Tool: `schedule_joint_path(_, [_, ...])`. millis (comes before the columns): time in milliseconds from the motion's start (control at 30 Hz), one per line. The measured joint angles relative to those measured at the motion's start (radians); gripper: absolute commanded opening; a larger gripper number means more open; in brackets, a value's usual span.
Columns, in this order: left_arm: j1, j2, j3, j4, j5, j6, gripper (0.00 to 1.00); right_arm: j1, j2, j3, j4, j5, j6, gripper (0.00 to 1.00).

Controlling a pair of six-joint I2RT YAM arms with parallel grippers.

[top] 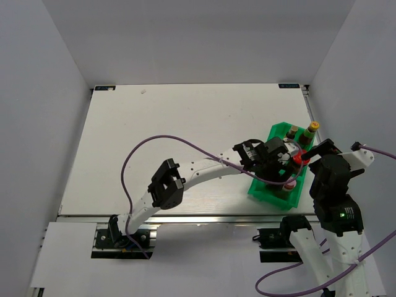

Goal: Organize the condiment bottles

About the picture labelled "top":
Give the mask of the pink-lid spice jar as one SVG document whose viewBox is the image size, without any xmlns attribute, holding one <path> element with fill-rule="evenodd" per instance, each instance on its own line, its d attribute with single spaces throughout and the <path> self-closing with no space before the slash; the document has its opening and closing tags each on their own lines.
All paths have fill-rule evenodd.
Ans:
<svg viewBox="0 0 396 297">
<path fill-rule="evenodd" d="M 284 184 L 280 191 L 280 197 L 284 200 L 288 199 L 290 194 L 293 192 L 294 188 L 296 187 L 296 185 L 297 185 L 296 180 L 288 184 Z"/>
</svg>

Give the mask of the green plastic bin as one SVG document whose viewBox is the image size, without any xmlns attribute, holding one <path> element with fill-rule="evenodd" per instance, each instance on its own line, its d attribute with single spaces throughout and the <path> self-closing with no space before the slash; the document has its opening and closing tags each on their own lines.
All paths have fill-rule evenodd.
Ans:
<svg viewBox="0 0 396 297">
<path fill-rule="evenodd" d="M 274 124 L 269 132 L 267 140 L 270 140 L 273 137 L 284 138 L 291 127 L 292 124 L 286 122 Z M 297 141 L 304 130 L 305 128 L 298 127 L 298 131 L 296 132 L 294 140 Z M 313 139 L 309 145 L 301 145 L 299 143 L 304 152 L 312 148 L 314 144 Z M 295 180 L 296 184 L 294 188 L 290 190 L 284 189 L 283 186 L 269 185 L 253 179 L 247 194 L 259 202 L 270 203 L 278 207 L 280 210 L 291 210 L 292 208 L 297 208 L 299 204 L 299 198 L 303 190 L 306 172 L 307 166 L 304 166 L 302 172 Z"/>
</svg>

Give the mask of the tall yellow-cap sauce bottle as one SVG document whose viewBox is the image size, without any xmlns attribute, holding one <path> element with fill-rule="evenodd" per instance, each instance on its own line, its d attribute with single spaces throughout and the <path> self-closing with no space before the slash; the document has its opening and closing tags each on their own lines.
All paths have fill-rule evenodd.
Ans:
<svg viewBox="0 0 396 297">
<path fill-rule="evenodd" d="M 319 127 L 320 124 L 317 121 L 312 121 L 298 138 L 298 143 L 300 146 L 305 147 L 309 145 L 313 141 L 313 138 L 315 137 Z"/>
</svg>

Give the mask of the red-lid jar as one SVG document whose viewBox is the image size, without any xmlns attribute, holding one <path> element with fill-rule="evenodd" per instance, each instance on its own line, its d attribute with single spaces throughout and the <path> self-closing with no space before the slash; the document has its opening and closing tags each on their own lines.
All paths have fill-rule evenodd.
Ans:
<svg viewBox="0 0 396 297">
<path fill-rule="evenodd" d="M 310 158 L 308 158 L 307 160 L 303 160 L 301 158 L 301 156 L 306 153 L 306 150 L 302 150 L 302 152 L 298 152 L 297 155 L 293 156 L 290 160 L 290 166 L 293 169 L 293 173 L 297 174 L 300 170 L 300 167 L 303 166 L 303 168 L 309 164 L 310 162 Z"/>
</svg>

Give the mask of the small beige-cap yellow-label bottle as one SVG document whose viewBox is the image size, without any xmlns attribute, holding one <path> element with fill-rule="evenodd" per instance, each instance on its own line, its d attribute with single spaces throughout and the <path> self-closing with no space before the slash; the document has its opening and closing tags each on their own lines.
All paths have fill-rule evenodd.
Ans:
<svg viewBox="0 0 396 297">
<path fill-rule="evenodd" d="M 289 128 L 288 132 L 285 134 L 285 138 L 290 140 L 296 140 L 296 135 L 298 131 L 299 131 L 299 127 L 292 125 Z"/>
</svg>

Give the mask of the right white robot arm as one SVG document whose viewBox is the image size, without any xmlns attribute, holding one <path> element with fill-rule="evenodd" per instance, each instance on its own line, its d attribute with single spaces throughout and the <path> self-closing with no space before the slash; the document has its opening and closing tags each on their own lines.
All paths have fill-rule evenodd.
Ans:
<svg viewBox="0 0 396 297">
<path fill-rule="evenodd" d="M 374 161 L 367 147 L 355 143 L 349 153 L 341 152 L 326 139 L 301 156 L 302 160 L 319 155 L 309 164 L 314 174 L 309 194 L 314 212 L 329 245 L 329 264 L 314 242 L 312 230 L 288 225 L 279 231 L 280 241 L 294 246 L 310 276 L 324 296 L 369 296 L 362 255 L 363 217 L 358 204 L 348 193 L 348 183 L 364 173 Z"/>
</svg>

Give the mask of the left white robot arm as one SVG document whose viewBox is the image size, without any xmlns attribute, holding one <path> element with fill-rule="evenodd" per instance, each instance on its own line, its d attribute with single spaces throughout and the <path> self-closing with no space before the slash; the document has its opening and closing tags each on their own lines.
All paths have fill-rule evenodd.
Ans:
<svg viewBox="0 0 396 297">
<path fill-rule="evenodd" d="M 282 186 L 287 179 L 280 171 L 300 152 L 288 139 L 274 137 L 267 142 L 250 139 L 232 148 L 204 159 L 187 163 L 165 160 L 151 178 L 144 195 L 129 202 L 129 211 L 112 215 L 108 222 L 108 235 L 116 247 L 130 242 L 132 235 L 159 210 L 177 207 L 188 189 L 228 175 L 244 173 L 267 184 Z"/>
</svg>

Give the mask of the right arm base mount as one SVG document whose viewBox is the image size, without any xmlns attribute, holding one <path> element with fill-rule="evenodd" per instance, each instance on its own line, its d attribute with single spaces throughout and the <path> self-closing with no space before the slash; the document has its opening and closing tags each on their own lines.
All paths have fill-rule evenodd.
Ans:
<svg viewBox="0 0 396 297">
<path fill-rule="evenodd" d="M 259 228 L 252 237 L 259 243 L 261 263 L 302 263 L 302 260 L 290 242 L 292 232 L 300 229 L 312 230 L 304 215 L 288 215 L 282 218 L 278 228 Z"/>
</svg>

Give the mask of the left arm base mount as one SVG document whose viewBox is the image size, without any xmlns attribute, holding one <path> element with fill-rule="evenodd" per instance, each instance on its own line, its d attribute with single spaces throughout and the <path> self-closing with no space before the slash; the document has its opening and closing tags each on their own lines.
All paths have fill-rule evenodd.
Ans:
<svg viewBox="0 0 396 297">
<path fill-rule="evenodd" d="M 138 229 L 132 240 L 121 233 L 118 218 L 112 215 L 104 227 L 98 227 L 93 240 L 92 259 L 148 260 L 155 246 L 155 232 Z"/>
</svg>

